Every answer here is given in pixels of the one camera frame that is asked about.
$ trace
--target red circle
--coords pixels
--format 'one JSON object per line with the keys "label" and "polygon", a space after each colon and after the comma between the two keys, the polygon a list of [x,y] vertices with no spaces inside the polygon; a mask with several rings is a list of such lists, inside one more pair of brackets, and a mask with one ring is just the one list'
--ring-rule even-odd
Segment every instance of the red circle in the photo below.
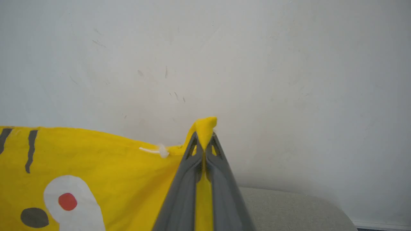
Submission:
{"label": "red circle", "polygon": [[71,211],[77,206],[76,198],[71,193],[64,193],[59,196],[58,203],[66,211]]}

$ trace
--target yellow cloth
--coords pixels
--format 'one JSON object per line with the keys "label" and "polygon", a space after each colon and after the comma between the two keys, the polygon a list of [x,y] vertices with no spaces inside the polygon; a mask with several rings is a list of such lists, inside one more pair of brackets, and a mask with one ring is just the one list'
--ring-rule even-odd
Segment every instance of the yellow cloth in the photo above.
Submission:
{"label": "yellow cloth", "polygon": [[[32,224],[47,223],[39,231],[151,230],[191,135],[197,132],[205,148],[216,124],[215,117],[197,120],[184,145],[167,148],[167,158],[139,149],[155,145],[102,132],[0,127],[0,226],[33,230],[23,222],[32,222],[27,221],[30,213],[23,211],[42,210],[48,221]],[[81,195],[87,192],[92,195]],[[205,176],[197,185],[196,209],[196,230],[212,230]],[[100,220],[103,224],[94,225]]]}

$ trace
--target black oval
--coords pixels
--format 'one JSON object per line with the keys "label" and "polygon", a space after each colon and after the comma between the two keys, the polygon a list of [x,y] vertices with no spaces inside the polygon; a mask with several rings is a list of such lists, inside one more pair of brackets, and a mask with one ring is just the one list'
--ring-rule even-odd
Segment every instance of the black oval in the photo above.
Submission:
{"label": "black oval", "polygon": [[21,212],[21,221],[32,228],[43,228],[48,225],[46,212],[40,208],[27,208]]}

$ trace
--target black stripe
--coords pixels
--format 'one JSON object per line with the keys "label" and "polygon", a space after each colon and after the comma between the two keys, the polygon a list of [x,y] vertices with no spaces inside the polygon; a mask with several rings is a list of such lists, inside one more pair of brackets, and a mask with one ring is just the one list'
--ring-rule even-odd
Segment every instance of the black stripe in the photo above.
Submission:
{"label": "black stripe", "polygon": [[30,173],[30,165],[33,163],[33,155],[34,155],[34,141],[36,140],[37,137],[37,132],[38,130],[32,130],[30,131],[30,134],[28,135],[28,159],[26,163],[26,172]]}
{"label": "black stripe", "polygon": [[12,130],[12,128],[3,128],[0,134],[0,154],[4,151],[4,143]]}

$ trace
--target white baseboard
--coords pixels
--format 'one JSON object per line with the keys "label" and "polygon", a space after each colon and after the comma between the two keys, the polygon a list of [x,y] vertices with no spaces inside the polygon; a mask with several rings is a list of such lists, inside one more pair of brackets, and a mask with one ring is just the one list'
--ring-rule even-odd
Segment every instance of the white baseboard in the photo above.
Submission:
{"label": "white baseboard", "polygon": [[374,229],[384,231],[411,231],[411,226],[395,225],[395,224],[378,224],[369,222],[355,222],[354,225],[358,229]]}

